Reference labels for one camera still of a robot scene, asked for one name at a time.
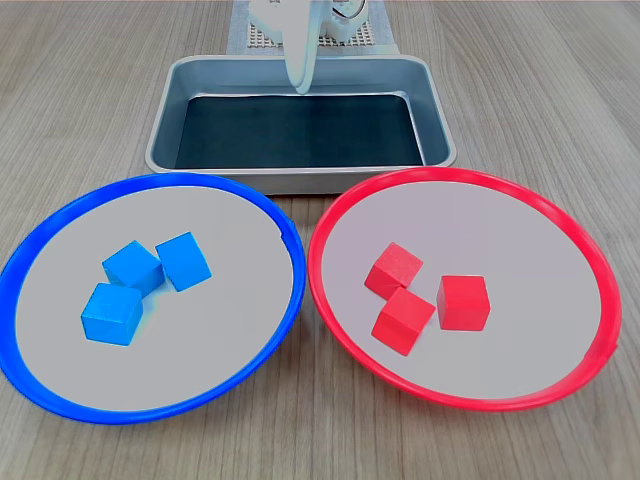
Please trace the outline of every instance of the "blue rim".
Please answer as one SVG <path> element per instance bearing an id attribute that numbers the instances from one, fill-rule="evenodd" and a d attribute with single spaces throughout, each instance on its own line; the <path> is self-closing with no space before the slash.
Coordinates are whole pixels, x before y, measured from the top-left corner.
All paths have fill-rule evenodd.
<path id="1" fill-rule="evenodd" d="M 51 392 L 29 371 L 16 337 L 16 309 L 20 291 L 31 265 L 44 246 L 65 226 L 107 202 L 154 188 L 193 186 L 224 190 L 261 208 L 280 228 L 291 256 L 293 289 L 282 322 L 267 345 L 242 370 L 216 388 L 189 400 L 162 408 L 136 412 L 111 412 L 84 407 Z M 302 241 L 293 222 L 270 199 L 252 188 L 226 178 L 197 173 L 159 173 L 134 177 L 88 193 L 61 208 L 42 222 L 13 253 L 0 275 L 0 368 L 13 386 L 40 407 L 81 422 L 124 425 L 172 417 L 224 395 L 250 377 L 283 342 L 300 312 L 306 282 L 306 261 Z"/>

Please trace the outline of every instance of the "wooden table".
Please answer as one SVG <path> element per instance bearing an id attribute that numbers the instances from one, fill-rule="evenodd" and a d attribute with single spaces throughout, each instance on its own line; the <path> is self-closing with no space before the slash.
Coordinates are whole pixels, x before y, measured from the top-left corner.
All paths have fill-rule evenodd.
<path id="1" fill-rule="evenodd" d="M 226 2 L 0 3 L 0 262 L 66 203 L 148 173 L 169 65 L 225 51 Z M 640 478 L 640 5 L 387 5 L 426 60 L 456 166 L 567 210 L 614 268 L 620 348 L 579 393 L 515 414 L 416 400 L 333 339 L 307 295 L 282 348 L 228 395 L 152 424 L 44 412 L 0 380 L 0 478 Z M 332 201 L 279 199 L 308 246 Z"/>

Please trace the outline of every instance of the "red rim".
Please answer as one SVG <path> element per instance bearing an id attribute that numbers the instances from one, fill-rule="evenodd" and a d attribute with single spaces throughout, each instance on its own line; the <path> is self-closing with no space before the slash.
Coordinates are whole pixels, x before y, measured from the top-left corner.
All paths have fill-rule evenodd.
<path id="1" fill-rule="evenodd" d="M 383 367 L 358 347 L 346 334 L 329 306 L 322 282 L 322 257 L 327 239 L 340 218 L 356 203 L 381 190 L 415 182 L 458 182 L 505 193 L 535 208 L 556 224 L 580 249 L 596 277 L 602 314 L 591 347 L 582 362 L 565 378 L 539 392 L 504 400 L 477 400 L 446 395 L 411 383 Z M 370 178 L 342 194 L 324 213 L 311 238 L 309 283 L 320 315 L 338 341 L 364 367 L 392 385 L 415 396 L 447 406 L 482 411 L 514 411 L 556 402 L 589 383 L 609 361 L 617 348 L 622 307 L 618 284 L 605 255 L 591 236 L 567 213 L 537 193 L 502 178 L 459 168 L 418 167 Z"/>

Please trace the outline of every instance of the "cable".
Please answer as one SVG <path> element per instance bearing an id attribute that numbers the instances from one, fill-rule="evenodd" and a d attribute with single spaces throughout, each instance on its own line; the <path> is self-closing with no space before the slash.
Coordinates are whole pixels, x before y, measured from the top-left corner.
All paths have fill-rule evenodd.
<path id="1" fill-rule="evenodd" d="M 362 12 L 362 10 L 364 10 L 364 4 L 367 3 L 367 0 L 362 0 L 362 2 L 360 3 L 360 8 L 358 8 L 358 10 L 356 11 L 356 13 L 354 13 L 351 16 L 347 16 L 344 13 L 338 11 L 335 7 L 333 7 L 333 12 L 338 15 L 339 17 L 345 18 L 347 20 L 353 20 L 354 18 L 356 18 L 358 15 L 360 15 L 360 13 Z"/>

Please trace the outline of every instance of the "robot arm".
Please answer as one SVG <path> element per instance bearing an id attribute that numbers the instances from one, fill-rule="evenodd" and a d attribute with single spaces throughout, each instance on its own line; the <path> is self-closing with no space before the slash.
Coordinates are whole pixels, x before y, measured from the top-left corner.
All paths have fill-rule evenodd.
<path id="1" fill-rule="evenodd" d="M 284 48 L 291 85 L 304 95 L 309 91 L 318 51 L 325 32 L 347 42 L 368 18 L 366 0 L 251 0 L 250 21 Z"/>

